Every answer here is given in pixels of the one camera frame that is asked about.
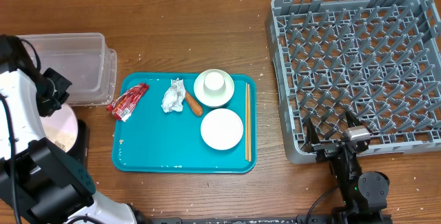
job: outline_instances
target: plastic bin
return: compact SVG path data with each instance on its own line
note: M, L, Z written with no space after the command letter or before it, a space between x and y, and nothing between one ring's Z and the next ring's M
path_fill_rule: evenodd
M51 67L72 82L70 105L105 105L116 83L116 53L100 33L23 35L36 49L41 71ZM25 44L34 60L34 52Z
M266 20L285 154L311 119L336 141L351 110L372 131L362 155L441 150L441 21L433 0L272 0Z

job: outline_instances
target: dish rack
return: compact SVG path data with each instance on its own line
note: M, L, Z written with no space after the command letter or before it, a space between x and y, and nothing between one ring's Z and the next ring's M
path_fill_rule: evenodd
M266 20L285 154L311 119L335 141L351 110L373 131L362 155L441 150L441 21L433 0L272 0Z

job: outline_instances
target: clear plastic container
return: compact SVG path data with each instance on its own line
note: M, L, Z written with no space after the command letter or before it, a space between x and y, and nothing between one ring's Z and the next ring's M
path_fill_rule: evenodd
M37 34L28 40L41 60L41 73L52 68L72 82L70 105L105 105L112 101L116 83L116 53L100 33ZM26 50L35 60L32 48Z

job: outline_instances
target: white cup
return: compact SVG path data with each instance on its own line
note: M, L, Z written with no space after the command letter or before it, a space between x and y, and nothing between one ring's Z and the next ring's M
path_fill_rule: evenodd
M210 72L204 78L204 91L210 96L220 96L226 90L225 80L221 73Z

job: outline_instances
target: sausage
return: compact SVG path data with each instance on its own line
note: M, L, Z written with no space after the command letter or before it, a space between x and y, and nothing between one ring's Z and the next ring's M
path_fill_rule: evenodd
M201 105L199 105L199 103L194 100L194 98L191 96L190 93L188 93L188 91L185 91L185 100L187 100L188 105L196 116L202 116L203 110Z

